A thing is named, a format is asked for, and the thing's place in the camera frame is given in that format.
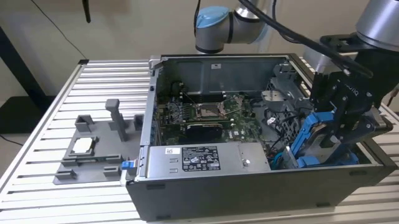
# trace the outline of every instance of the metal frame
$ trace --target metal frame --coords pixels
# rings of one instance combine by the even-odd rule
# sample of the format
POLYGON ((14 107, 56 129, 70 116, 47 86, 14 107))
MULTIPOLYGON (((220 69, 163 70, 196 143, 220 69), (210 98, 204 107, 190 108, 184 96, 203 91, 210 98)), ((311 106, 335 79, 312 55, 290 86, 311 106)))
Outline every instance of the metal frame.
MULTIPOLYGON (((122 101, 124 117, 131 118, 144 108, 148 88, 136 84, 150 81, 147 64, 148 60, 90 61, 88 65, 78 66, 0 179, 4 223, 144 223, 120 182, 54 185, 52 180, 75 132, 75 116, 90 113, 95 120, 110 120, 102 106, 107 98, 115 97, 122 101)), ((382 111, 394 123, 394 130, 374 140, 399 165, 399 117, 385 105, 382 111)), ((208 217, 191 223, 397 223, 398 201, 399 170, 377 186, 358 189, 334 209, 208 217)))

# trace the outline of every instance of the motherboard chip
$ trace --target motherboard chip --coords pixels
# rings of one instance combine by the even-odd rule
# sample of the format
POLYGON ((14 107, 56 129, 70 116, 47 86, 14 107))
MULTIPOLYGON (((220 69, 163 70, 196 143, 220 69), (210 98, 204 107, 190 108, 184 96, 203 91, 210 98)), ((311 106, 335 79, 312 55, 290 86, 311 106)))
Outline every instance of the motherboard chip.
POLYGON ((202 117, 218 117, 220 114, 218 104, 200 104, 199 111, 202 117))

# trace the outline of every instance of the beige wall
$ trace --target beige wall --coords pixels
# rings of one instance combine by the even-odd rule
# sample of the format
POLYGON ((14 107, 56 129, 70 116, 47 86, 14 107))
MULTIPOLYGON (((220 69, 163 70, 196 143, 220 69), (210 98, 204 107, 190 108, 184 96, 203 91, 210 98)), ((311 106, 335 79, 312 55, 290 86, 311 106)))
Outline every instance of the beige wall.
MULTIPOLYGON (((278 0, 276 20, 295 32, 318 40, 323 35, 350 34, 369 0, 278 0)), ((304 46, 287 42, 274 32, 270 52, 295 52, 302 55, 304 46)))
MULTIPOLYGON (((279 0, 278 19, 316 39, 350 33, 369 0, 279 0)), ((36 0, 64 34, 90 59, 143 59, 159 54, 196 53, 192 17, 196 0, 92 0, 87 24, 82 0, 36 0)), ((202 7, 232 8, 236 0, 203 0, 202 7)), ((0 0, 3 27, 47 94, 60 90, 79 52, 30 0, 0 0)), ((224 53, 256 53, 256 45, 226 45, 224 53)), ((268 52, 302 54, 303 46, 272 34, 268 52)), ((0 81, 12 79, 0 63, 0 81)), ((23 94, 16 82, 0 82, 0 101, 23 94)))

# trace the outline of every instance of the open computer tower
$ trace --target open computer tower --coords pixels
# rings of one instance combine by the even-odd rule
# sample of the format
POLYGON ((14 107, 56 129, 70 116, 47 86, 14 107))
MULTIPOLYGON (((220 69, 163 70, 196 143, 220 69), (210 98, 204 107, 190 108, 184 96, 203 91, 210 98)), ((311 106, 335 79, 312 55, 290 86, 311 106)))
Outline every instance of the open computer tower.
POLYGON ((395 170, 373 139, 346 146, 357 164, 276 165, 312 111, 312 77, 295 54, 151 61, 138 175, 127 181, 143 220, 334 207, 395 170))

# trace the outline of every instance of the white sticker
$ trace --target white sticker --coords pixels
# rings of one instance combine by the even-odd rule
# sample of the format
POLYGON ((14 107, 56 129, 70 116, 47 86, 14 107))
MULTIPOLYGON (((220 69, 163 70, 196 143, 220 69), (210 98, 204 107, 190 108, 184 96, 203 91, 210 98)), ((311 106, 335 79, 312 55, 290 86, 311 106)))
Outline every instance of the white sticker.
POLYGON ((180 148, 166 148, 164 153, 166 154, 180 154, 180 148))
POLYGON ((222 64, 211 64, 211 69, 222 69, 222 64))

